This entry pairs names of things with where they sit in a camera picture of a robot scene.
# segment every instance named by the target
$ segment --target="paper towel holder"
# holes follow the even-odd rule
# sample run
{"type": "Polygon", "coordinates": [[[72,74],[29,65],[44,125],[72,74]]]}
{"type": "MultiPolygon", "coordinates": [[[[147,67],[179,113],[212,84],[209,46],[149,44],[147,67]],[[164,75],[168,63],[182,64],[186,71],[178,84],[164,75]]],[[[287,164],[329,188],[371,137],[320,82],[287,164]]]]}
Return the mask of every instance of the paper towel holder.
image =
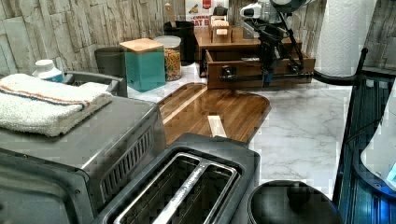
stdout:
{"type": "Polygon", "coordinates": [[[361,50],[361,57],[359,59],[359,64],[356,69],[355,75],[351,77],[331,77],[314,69],[314,79],[316,79],[317,81],[324,82],[326,84],[331,84],[336,86],[353,86],[355,82],[359,80],[359,77],[361,77],[361,71],[368,52],[369,50],[367,48],[363,48],[361,50]]]}

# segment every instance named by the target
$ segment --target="toaster oven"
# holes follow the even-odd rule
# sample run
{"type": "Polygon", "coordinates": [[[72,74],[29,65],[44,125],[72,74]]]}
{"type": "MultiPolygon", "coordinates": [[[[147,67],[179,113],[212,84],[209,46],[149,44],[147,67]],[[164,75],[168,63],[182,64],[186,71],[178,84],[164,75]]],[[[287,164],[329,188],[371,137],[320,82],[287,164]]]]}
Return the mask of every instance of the toaster oven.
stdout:
{"type": "Polygon", "coordinates": [[[121,97],[57,137],[0,129],[0,222],[91,223],[164,149],[158,106],[121,97]]]}

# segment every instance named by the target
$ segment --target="black trash can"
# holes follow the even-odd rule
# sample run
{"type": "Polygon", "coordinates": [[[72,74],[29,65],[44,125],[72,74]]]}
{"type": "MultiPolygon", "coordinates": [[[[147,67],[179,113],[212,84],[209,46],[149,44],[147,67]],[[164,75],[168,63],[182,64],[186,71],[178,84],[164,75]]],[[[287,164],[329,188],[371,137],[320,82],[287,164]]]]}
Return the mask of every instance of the black trash can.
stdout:
{"type": "Polygon", "coordinates": [[[125,77],[124,50],[119,47],[97,49],[95,59],[99,73],[114,77],[125,77]]]}
{"type": "Polygon", "coordinates": [[[195,35],[194,23],[190,21],[176,21],[176,28],[173,28],[171,22],[163,25],[165,35],[175,35],[181,38],[180,57],[182,65],[189,65],[195,62],[195,35]]]}

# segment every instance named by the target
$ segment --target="white towel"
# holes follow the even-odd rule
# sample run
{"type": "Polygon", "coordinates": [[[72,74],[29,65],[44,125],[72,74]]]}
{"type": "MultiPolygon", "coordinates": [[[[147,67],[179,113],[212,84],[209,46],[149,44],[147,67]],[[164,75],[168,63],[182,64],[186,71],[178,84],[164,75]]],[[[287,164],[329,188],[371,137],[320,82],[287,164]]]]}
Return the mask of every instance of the white towel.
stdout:
{"type": "Polygon", "coordinates": [[[0,79],[0,127],[57,136],[111,102],[106,91],[49,82],[25,74],[0,79]]]}

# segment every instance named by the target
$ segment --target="wooden wall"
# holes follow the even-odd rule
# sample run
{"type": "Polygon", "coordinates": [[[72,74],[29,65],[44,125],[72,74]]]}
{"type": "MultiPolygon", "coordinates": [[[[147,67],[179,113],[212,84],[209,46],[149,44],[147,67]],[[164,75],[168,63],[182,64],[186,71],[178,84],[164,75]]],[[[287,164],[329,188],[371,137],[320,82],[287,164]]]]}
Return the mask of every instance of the wooden wall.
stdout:
{"type": "Polygon", "coordinates": [[[377,0],[365,47],[366,66],[396,70],[396,2],[377,0]]]}
{"type": "MultiPolygon", "coordinates": [[[[0,76],[30,74],[35,62],[52,59],[63,70],[97,72],[94,51],[163,34],[163,5],[184,20],[184,0],[0,0],[0,76]]],[[[254,0],[230,0],[233,24],[254,0]]],[[[326,0],[296,11],[291,24],[303,50],[315,56],[326,0]]],[[[366,45],[368,64],[396,69],[395,3],[378,0],[366,45]]]]}

